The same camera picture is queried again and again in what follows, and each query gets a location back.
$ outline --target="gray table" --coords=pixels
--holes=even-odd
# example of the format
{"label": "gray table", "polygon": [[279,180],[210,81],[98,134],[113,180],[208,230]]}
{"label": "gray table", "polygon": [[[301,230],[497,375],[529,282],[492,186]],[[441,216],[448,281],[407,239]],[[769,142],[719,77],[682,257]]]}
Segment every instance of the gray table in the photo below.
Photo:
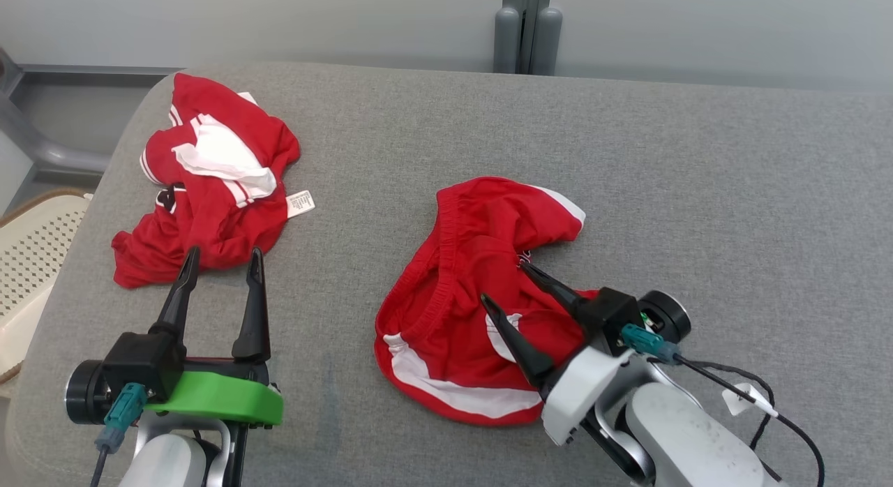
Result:
{"label": "gray table", "polygon": [[[288,192],[317,205],[266,261],[287,407],[283,426],[250,435],[245,485],[628,484],[589,440],[559,449],[540,426],[444,420],[377,369],[373,318],[433,226],[435,191],[481,175],[580,205],[577,242],[536,262],[577,287],[682,300],[689,357],[771,382],[823,450],[828,485],[893,478],[893,97],[286,63],[191,73],[287,122],[302,147]],[[167,125],[170,90],[170,78],[153,89],[121,138],[29,351],[8,439],[28,485],[89,481],[98,428],[65,417],[66,379],[165,299],[167,287],[112,282],[109,242],[153,207],[137,157]],[[243,269],[200,278],[191,354],[229,354],[245,295]],[[673,375],[749,439],[756,413],[733,419],[712,383]],[[759,452],[792,485],[814,483],[813,456],[784,427]]]}

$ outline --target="white cable tag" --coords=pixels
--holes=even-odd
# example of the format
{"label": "white cable tag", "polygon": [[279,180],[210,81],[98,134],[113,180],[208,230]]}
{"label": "white cable tag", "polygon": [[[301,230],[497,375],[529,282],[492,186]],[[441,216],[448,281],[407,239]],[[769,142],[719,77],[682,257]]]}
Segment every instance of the white cable tag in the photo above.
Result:
{"label": "white cable tag", "polygon": [[313,198],[310,196],[309,190],[288,195],[285,198],[285,202],[288,204],[288,218],[299,216],[301,213],[307,213],[307,211],[316,207],[316,204],[313,204]]}
{"label": "white cable tag", "polygon": [[[751,397],[753,397],[753,399],[756,399],[756,407],[759,407],[760,410],[764,411],[766,414],[774,413],[772,406],[769,405],[769,401],[765,397],[763,397],[763,395],[760,394],[759,391],[756,391],[756,388],[753,388],[752,385],[747,382],[741,382],[740,384],[735,384],[735,387],[741,389],[742,392],[749,394]],[[723,391],[723,399],[728,406],[728,411],[731,412],[733,416],[737,416],[743,411],[748,410],[750,407],[753,407],[752,403],[750,403],[746,399],[741,398],[728,389],[725,389],[725,391]]]}

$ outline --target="cable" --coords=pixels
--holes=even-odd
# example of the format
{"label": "cable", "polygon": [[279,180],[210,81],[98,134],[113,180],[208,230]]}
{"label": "cable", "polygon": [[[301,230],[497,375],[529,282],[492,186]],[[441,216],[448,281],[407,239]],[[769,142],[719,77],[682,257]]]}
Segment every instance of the cable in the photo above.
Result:
{"label": "cable", "polygon": [[769,477],[772,477],[772,480],[775,480],[775,481],[781,481],[781,475],[775,473],[775,470],[773,470],[772,468],[770,468],[769,465],[766,464],[766,462],[763,462],[762,459],[760,459],[760,462],[763,463],[763,469],[766,470],[766,473],[769,474]]}
{"label": "cable", "polygon": [[102,450],[103,446],[106,446],[109,454],[117,452],[121,448],[121,443],[124,443],[124,435],[130,429],[130,425],[143,414],[143,407],[146,407],[147,401],[146,388],[142,384],[128,382],[114,399],[112,408],[103,419],[105,426],[96,440],[93,440],[96,450]]}
{"label": "cable", "polygon": [[[747,372],[747,370],[737,368],[736,366],[727,366],[726,364],[718,364],[718,363],[714,363],[714,362],[694,361],[694,360],[689,360],[689,362],[692,364],[696,364],[697,366],[700,366],[702,368],[712,368],[714,370],[722,370],[723,372],[737,373],[738,375],[740,375],[742,377],[746,377],[747,379],[750,379],[751,381],[756,382],[766,391],[766,393],[768,393],[769,404],[772,405],[772,407],[775,407],[775,393],[772,391],[772,388],[769,386],[769,383],[766,381],[763,381],[763,379],[761,379],[759,376],[754,375],[753,373]],[[763,420],[760,421],[759,427],[756,428],[756,433],[754,433],[753,438],[750,439],[750,450],[756,450],[756,443],[759,442],[759,440],[761,438],[763,438],[763,432],[766,431],[766,426],[768,426],[769,421],[771,421],[771,420],[772,420],[772,416],[770,416],[769,414],[766,414],[765,416],[763,416]]]}
{"label": "cable", "polygon": [[819,483],[817,483],[817,485],[819,487],[822,487],[825,484],[825,462],[822,460],[822,452],[819,452],[819,448],[816,446],[816,443],[813,442],[813,439],[809,438],[809,435],[804,432],[804,430],[800,429],[800,426],[792,423],[787,417],[782,416],[782,414],[778,414],[778,416],[775,418],[779,420],[779,423],[784,424],[784,426],[787,426],[791,430],[793,430],[794,433],[800,435],[800,438],[802,438],[804,442],[806,442],[806,445],[809,447],[809,449],[812,450],[813,455],[816,455],[816,462],[819,465]]}
{"label": "cable", "polygon": [[105,458],[108,456],[109,446],[103,445],[99,449],[99,459],[96,459],[96,469],[93,470],[93,480],[90,481],[90,487],[98,487],[99,479],[103,476],[103,468],[105,468]]}
{"label": "cable", "polygon": [[685,359],[685,357],[683,357],[681,354],[674,354],[673,358],[676,361],[678,361],[679,363],[684,364],[684,366],[688,366],[690,369],[695,370],[695,372],[700,373],[702,376],[705,376],[707,379],[711,379],[711,381],[716,382],[718,385],[723,386],[723,388],[728,389],[729,391],[735,393],[740,398],[746,399],[750,403],[756,405],[756,407],[759,407],[760,410],[763,410],[763,411],[767,412],[767,414],[769,414],[770,416],[778,419],[779,423],[784,424],[784,426],[787,426],[791,430],[793,430],[794,433],[797,433],[797,435],[800,436],[800,438],[802,438],[804,440],[804,442],[806,442],[806,445],[809,447],[809,449],[812,450],[813,455],[816,456],[816,465],[819,467],[819,480],[818,480],[818,483],[816,484],[817,487],[824,486],[824,484],[825,484],[825,461],[824,461],[824,459],[822,459],[822,452],[819,452],[819,448],[816,446],[816,443],[813,442],[813,439],[809,438],[809,435],[807,435],[807,433],[804,432],[804,430],[800,429],[800,427],[797,426],[797,424],[792,423],[792,421],[790,419],[788,419],[787,417],[781,416],[781,414],[779,414],[778,411],[776,411],[771,405],[766,405],[763,402],[756,400],[756,398],[750,396],[746,392],[741,391],[741,389],[738,389],[735,386],[731,385],[730,383],[725,381],[723,378],[721,378],[717,375],[714,375],[714,373],[707,372],[707,370],[705,370],[701,366],[698,366],[698,364],[695,364],[695,363],[689,361],[688,359]]}

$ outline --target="teal connector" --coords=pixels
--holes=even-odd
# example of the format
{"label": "teal connector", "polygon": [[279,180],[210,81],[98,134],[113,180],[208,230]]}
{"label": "teal connector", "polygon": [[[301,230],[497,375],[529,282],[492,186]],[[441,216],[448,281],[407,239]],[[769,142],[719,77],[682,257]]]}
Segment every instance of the teal connector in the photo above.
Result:
{"label": "teal connector", "polygon": [[679,346],[664,340],[660,335],[634,324],[624,326],[620,335],[623,343],[637,353],[651,354],[666,364],[679,364],[675,358],[676,354],[681,354]]}
{"label": "teal connector", "polygon": [[121,448],[124,442],[124,434],[127,433],[128,427],[136,421],[141,414],[149,397],[146,395],[146,388],[142,384],[129,382],[118,398],[115,398],[111,410],[105,415],[103,423],[105,427],[96,440],[96,450],[102,451],[103,447],[108,448],[109,454],[114,454]]}

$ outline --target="white wall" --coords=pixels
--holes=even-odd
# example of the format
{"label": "white wall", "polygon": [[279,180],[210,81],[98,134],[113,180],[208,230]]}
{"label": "white wall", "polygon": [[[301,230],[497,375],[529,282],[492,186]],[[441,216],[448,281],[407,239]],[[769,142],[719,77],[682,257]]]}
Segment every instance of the white wall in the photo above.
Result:
{"label": "white wall", "polygon": [[556,75],[893,89],[893,0],[552,0]]}
{"label": "white wall", "polygon": [[0,0],[22,64],[243,59],[491,70],[502,0]]}
{"label": "white wall", "polygon": [[0,216],[22,187],[31,165],[31,159],[0,131]]}
{"label": "white wall", "polygon": [[[557,74],[893,90],[893,0],[552,0]],[[489,71],[501,0],[0,0],[19,64]]]}

